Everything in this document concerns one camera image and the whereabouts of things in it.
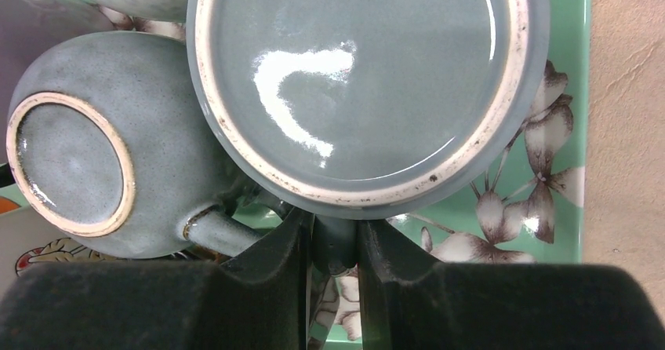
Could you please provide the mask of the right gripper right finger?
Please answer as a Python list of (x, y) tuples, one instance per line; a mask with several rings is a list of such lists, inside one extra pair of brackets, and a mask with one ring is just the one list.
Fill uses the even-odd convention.
[(386, 221), (358, 224), (366, 349), (661, 349), (644, 290), (599, 264), (442, 262)]

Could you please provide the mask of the grey flat-bottom mug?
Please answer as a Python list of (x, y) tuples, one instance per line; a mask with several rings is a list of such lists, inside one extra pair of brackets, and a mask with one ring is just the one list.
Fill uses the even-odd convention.
[(206, 120), (262, 188), (317, 217), (314, 262), (357, 264), (356, 226), (480, 176), (526, 119), (549, 0), (188, 0)]

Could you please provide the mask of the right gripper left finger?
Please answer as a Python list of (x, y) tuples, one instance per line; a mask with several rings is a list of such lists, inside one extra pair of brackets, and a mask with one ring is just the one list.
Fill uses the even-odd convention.
[(313, 216), (223, 264), (112, 261), (33, 209), (1, 217), (4, 349), (304, 349)]

